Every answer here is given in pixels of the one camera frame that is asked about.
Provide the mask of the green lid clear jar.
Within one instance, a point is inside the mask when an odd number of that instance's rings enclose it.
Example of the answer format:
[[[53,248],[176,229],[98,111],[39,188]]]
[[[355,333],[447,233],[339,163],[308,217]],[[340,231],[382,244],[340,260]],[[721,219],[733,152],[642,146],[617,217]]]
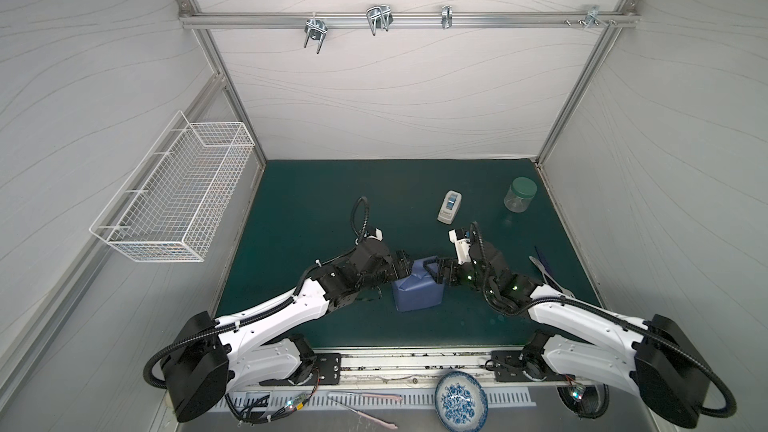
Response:
[[[515,178],[504,198],[504,206],[513,213],[525,212],[538,192],[537,184],[530,178]]]

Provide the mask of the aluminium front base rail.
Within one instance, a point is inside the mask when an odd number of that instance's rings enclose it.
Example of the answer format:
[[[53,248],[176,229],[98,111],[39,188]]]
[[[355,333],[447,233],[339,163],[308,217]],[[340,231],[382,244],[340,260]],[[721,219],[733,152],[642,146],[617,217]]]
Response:
[[[253,352],[235,352],[229,358],[229,370],[234,373],[225,383],[227,392],[239,392],[260,386],[271,379],[288,378],[302,359],[320,353],[340,353],[341,373],[337,387],[396,386],[425,384],[435,381],[450,370],[459,370],[478,378],[482,383],[496,382],[483,365],[494,350],[521,350],[538,366],[547,384],[563,382],[567,375],[635,392],[637,385],[630,374],[635,370],[635,351],[619,353],[592,344],[569,340],[555,335],[543,345],[524,347],[406,347],[406,348],[341,348],[303,351],[285,340],[260,346]]]

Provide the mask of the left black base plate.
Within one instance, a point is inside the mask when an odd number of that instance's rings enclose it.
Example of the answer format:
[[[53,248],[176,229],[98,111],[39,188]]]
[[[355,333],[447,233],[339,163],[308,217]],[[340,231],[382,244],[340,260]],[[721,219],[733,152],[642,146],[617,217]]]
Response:
[[[261,381],[260,386],[309,386],[338,385],[341,373],[340,353],[320,353],[309,359],[302,359],[298,368],[285,379]]]

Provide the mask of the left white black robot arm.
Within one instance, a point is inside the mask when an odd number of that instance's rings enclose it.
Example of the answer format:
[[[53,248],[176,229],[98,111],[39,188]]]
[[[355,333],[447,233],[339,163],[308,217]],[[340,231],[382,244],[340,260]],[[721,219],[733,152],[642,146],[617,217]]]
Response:
[[[407,277],[411,262],[393,252],[369,225],[370,205],[359,197],[350,215],[352,249],[309,266],[289,291],[243,312],[190,318],[175,340],[154,353],[142,376],[165,391],[176,419],[189,422],[241,386],[264,381],[304,382],[315,375],[316,353],[292,329],[355,303],[358,296]]]

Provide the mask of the middle metal hook clamp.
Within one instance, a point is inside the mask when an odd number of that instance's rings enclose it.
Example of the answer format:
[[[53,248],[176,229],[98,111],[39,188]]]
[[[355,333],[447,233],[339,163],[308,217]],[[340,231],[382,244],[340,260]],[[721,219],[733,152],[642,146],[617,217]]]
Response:
[[[366,10],[366,20],[373,36],[379,30],[388,32],[393,22],[392,9],[389,5],[375,5]]]

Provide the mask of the blue white patterned plate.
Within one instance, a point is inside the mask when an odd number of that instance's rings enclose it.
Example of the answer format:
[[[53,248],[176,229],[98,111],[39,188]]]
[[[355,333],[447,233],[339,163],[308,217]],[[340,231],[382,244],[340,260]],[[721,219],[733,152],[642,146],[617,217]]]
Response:
[[[445,374],[437,383],[434,398],[439,420],[448,431],[477,432],[485,425],[488,399],[473,376],[461,371]]]

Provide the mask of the aluminium top cross rail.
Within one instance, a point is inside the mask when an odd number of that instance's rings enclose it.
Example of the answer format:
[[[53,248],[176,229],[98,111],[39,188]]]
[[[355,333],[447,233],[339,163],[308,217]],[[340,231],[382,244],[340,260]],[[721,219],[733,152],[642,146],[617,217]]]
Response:
[[[570,28],[563,21],[581,19],[587,11],[576,12],[461,12],[453,10],[450,29],[521,29]],[[633,13],[603,12],[604,19],[613,19],[619,28],[634,27],[641,16]],[[391,28],[442,29],[441,11],[393,12]],[[302,30],[310,18],[324,21],[330,30],[367,29],[363,12],[316,13],[198,13],[179,18],[185,29],[296,29]]]

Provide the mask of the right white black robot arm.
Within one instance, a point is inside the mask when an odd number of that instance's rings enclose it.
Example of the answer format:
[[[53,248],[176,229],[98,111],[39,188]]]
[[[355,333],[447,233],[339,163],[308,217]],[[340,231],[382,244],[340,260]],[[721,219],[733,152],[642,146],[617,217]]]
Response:
[[[579,300],[556,281],[540,253],[530,258],[539,278],[514,273],[476,223],[448,237],[456,256],[438,259],[439,281],[465,283],[496,313],[541,326],[520,351],[493,354],[490,368],[499,380],[559,376],[570,384],[564,399],[577,403],[586,379],[631,393],[660,418],[687,429],[702,416],[735,415],[735,395],[672,319],[625,316]]]

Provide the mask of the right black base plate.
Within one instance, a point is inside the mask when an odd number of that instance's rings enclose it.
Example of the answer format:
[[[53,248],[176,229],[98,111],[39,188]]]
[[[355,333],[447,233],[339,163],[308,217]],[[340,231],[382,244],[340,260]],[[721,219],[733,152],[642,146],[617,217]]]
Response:
[[[500,383],[537,382],[545,378],[521,350],[494,350],[483,368]]]

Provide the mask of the light blue wrapping paper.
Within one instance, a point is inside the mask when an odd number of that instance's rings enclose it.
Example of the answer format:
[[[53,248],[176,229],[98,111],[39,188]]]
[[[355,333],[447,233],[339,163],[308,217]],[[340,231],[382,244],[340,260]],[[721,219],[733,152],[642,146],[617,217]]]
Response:
[[[431,257],[415,260],[411,275],[392,284],[395,308],[398,312],[412,312],[442,304],[444,284],[436,284],[425,270],[425,260],[428,258]]]

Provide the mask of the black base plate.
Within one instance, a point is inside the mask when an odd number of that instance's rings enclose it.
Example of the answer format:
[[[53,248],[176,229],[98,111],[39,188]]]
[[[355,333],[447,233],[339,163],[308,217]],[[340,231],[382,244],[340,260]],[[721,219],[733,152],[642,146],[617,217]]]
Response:
[[[302,359],[298,368],[285,379],[261,381],[260,386],[309,386],[338,385],[341,373],[340,353],[320,353],[309,359]]]
[[[494,350],[483,368],[500,383],[537,382],[545,378],[521,350]]]

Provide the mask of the left metal hook clamp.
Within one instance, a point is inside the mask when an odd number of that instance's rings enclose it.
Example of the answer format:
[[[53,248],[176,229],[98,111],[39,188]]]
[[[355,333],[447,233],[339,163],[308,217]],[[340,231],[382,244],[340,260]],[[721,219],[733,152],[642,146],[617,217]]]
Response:
[[[315,42],[316,53],[319,54],[328,33],[326,23],[318,18],[310,18],[305,23],[304,32],[305,39],[303,47],[307,48],[310,42]]]

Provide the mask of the right metal bracket clamp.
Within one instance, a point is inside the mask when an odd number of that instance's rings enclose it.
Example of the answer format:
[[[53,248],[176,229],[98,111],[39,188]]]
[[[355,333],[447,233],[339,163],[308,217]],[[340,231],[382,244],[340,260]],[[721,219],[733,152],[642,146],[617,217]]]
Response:
[[[590,28],[611,28],[616,27],[617,22],[613,19],[604,19],[600,15],[600,9],[598,6],[592,6],[585,15],[576,21],[564,20],[563,23],[570,28],[580,28],[587,30]]]

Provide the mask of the green table mat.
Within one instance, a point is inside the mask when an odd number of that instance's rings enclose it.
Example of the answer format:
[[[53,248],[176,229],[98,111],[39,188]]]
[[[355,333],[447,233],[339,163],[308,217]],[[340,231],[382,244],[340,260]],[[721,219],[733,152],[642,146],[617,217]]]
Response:
[[[447,225],[437,220],[445,194],[463,200],[455,225],[472,222],[517,273],[537,276],[529,260],[538,246],[554,278],[579,299],[594,289],[545,189],[516,214],[503,204],[517,177],[536,179],[522,160],[273,161],[266,168],[217,312],[229,315],[293,288],[316,260],[351,248],[350,215],[368,199],[372,226],[385,243],[415,259],[455,252]],[[352,305],[299,327],[315,348],[521,345],[536,330],[526,317],[495,313],[476,291],[451,287],[442,304],[398,312],[392,289],[367,291]]]

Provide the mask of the metal hook clamp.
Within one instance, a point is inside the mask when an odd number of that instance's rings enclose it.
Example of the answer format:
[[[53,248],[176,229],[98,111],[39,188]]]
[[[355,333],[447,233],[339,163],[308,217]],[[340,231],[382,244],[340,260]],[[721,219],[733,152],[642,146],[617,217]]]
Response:
[[[388,32],[393,22],[392,9],[389,5],[375,5],[366,10],[366,20],[373,36],[379,30]]]
[[[316,53],[319,54],[328,33],[326,23],[318,18],[310,18],[305,23],[304,32],[305,39],[303,47],[307,48],[310,42],[315,42]]]

